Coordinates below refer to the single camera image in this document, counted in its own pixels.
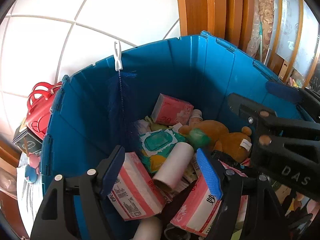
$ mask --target white clip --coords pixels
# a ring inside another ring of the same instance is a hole
[[[116,71],[123,70],[122,61],[121,61],[121,45],[120,45],[120,41],[115,41],[115,51],[113,52],[113,57],[115,58]]]

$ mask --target black box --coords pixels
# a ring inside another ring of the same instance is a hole
[[[23,152],[26,152],[24,147],[24,138],[28,144],[28,152],[36,154],[41,151],[42,140],[38,138],[29,128],[26,127],[23,131],[19,131],[21,126],[16,129],[13,136],[13,143]]]

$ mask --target pink toy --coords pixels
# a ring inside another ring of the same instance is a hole
[[[175,125],[180,122],[187,124],[192,113],[193,105],[164,94],[160,94],[151,117],[155,123]]]
[[[36,174],[39,174],[39,163],[40,163],[40,156],[36,154],[28,155],[28,164],[30,165],[30,167],[36,169]]]

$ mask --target teddy bear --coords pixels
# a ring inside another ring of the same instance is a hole
[[[184,137],[188,137],[190,131],[192,129],[200,129],[202,132],[204,132],[210,139],[211,142],[209,143],[209,149],[213,150],[216,141],[224,134],[229,134],[228,128],[215,120],[205,120],[201,122],[197,122],[190,125],[183,125],[179,128],[179,134],[183,135]]]
[[[247,126],[241,132],[221,134],[213,149],[229,154],[235,161],[242,163],[250,155],[251,134],[252,131]]]

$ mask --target cardboard tube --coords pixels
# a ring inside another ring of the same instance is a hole
[[[154,175],[154,184],[164,191],[173,191],[181,180],[193,155],[194,149],[190,144],[178,142],[159,171]]]
[[[157,217],[149,217],[141,220],[133,240],[160,240],[162,223]]]

